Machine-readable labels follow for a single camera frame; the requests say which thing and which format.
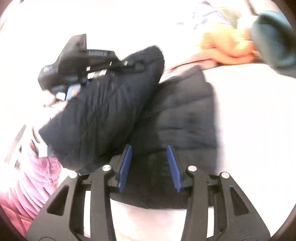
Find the person's left forearm pink sleeve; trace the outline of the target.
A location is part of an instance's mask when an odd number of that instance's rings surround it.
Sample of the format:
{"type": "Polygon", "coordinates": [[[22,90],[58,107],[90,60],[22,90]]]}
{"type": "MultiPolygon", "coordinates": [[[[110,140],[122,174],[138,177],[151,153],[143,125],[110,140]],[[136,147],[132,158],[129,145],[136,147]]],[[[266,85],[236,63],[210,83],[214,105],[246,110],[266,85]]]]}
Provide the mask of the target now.
{"type": "Polygon", "coordinates": [[[26,128],[20,169],[1,171],[1,208],[25,236],[37,214],[58,187],[62,166],[54,156],[39,157],[40,143],[33,128],[26,128]]]}

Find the person's left hand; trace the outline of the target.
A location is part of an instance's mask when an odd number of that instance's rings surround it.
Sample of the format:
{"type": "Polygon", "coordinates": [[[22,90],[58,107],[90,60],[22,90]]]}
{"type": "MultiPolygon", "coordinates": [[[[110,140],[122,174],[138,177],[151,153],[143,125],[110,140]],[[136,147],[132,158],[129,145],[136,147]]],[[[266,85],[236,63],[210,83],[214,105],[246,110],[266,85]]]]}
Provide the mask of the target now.
{"type": "Polygon", "coordinates": [[[54,104],[66,105],[68,101],[59,100],[49,90],[44,90],[41,95],[41,102],[44,106],[52,106],[54,104]]]}

